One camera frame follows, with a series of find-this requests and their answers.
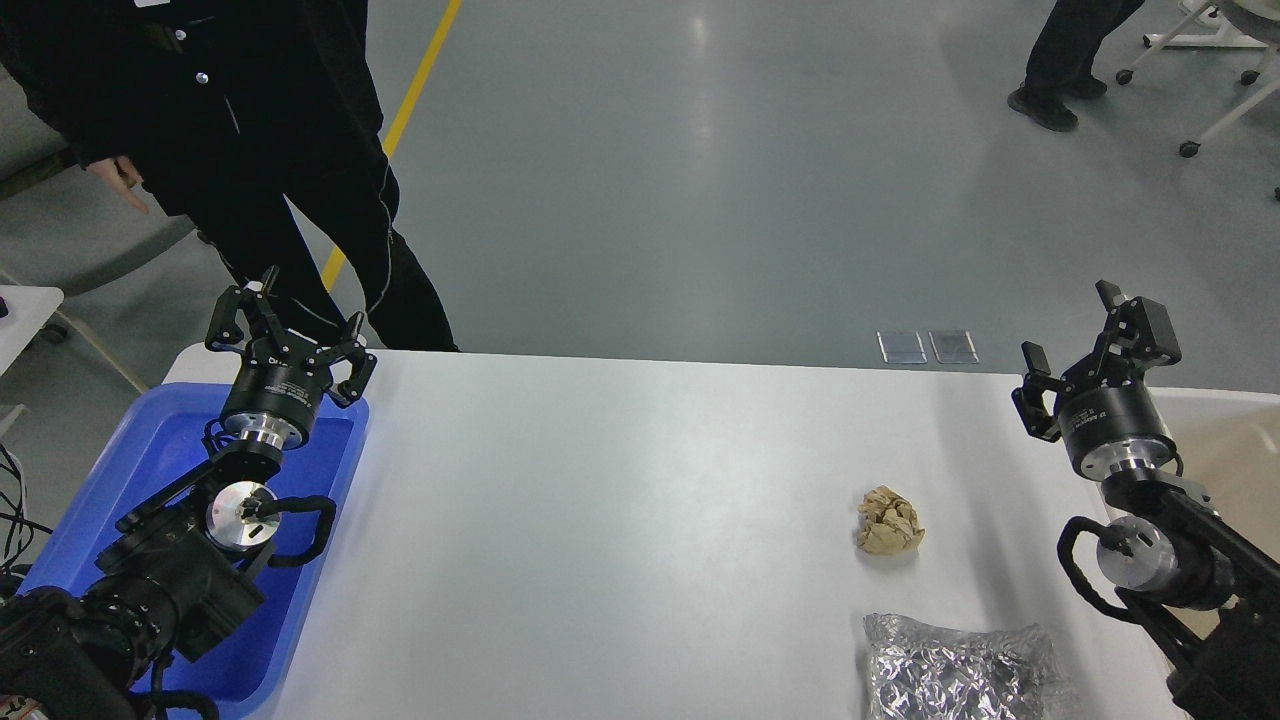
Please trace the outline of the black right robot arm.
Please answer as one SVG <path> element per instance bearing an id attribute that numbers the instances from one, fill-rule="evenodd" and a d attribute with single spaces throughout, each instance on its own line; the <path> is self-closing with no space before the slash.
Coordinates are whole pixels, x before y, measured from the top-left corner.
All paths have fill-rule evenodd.
<path id="1" fill-rule="evenodd" d="M 1096 611 L 1140 626 L 1171 671 L 1172 702 L 1193 719 L 1279 715 L 1277 562 L 1226 524 L 1185 477 L 1146 373 L 1181 360 L 1167 309 L 1096 284 L 1106 311 L 1093 348 L 1062 373 L 1021 345 L 1011 393 L 1028 436 L 1062 442 L 1070 466 L 1119 516 L 1066 521 L 1056 556 Z"/>

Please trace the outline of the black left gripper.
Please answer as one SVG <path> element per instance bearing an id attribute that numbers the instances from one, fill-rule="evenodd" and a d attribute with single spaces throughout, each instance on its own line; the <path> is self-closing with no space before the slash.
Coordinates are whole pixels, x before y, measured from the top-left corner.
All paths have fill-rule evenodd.
<path id="1" fill-rule="evenodd" d="M 271 265 L 260 281 L 232 286 L 220 295 L 205 348 L 241 354 L 241 368 L 219 416 L 223 429 L 239 437 L 264 432 L 275 438 L 278 448 L 292 450 L 308 442 L 324 396 L 338 407 L 364 397 L 378 357 L 361 340 L 365 313 L 355 313 L 339 341 L 329 347 L 317 347 L 300 334 L 285 336 L 269 302 L 279 272 Z"/>

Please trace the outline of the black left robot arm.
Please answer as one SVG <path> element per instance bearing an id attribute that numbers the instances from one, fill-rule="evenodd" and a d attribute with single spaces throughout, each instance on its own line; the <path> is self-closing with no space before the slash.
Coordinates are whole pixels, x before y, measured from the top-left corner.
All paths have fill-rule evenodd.
<path id="1" fill-rule="evenodd" d="M 308 442 L 323 400 L 356 404 L 378 359 L 362 313 L 328 346 L 287 328 L 270 304 L 278 273 L 228 288 L 212 311 L 205 346 L 236 354 L 239 370 L 205 427 L 206 459 L 116 520 L 83 594 L 42 585 L 3 603 L 5 719 L 219 717 L 207 696 L 164 688 L 173 659 L 196 661 L 243 625 L 265 601 L 261 570 L 325 551 L 337 502 L 280 497 L 269 482 Z"/>

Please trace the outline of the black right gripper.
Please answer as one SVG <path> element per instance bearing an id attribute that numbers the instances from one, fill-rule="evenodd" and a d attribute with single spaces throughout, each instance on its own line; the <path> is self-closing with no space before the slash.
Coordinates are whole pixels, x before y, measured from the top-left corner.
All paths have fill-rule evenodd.
<path id="1" fill-rule="evenodd" d="M 1029 437 L 1066 447 L 1071 469 L 1088 480 L 1103 480 L 1123 469 L 1160 469 L 1178 447 L 1147 389 L 1146 374 L 1172 366 L 1183 352 L 1164 304 L 1128 297 L 1108 281 L 1094 288 L 1107 310 L 1103 329 L 1085 361 L 1062 378 L 1051 373 L 1046 351 L 1020 345 L 1025 363 L 1011 400 Z M 1053 393 L 1055 413 L 1044 404 Z"/>

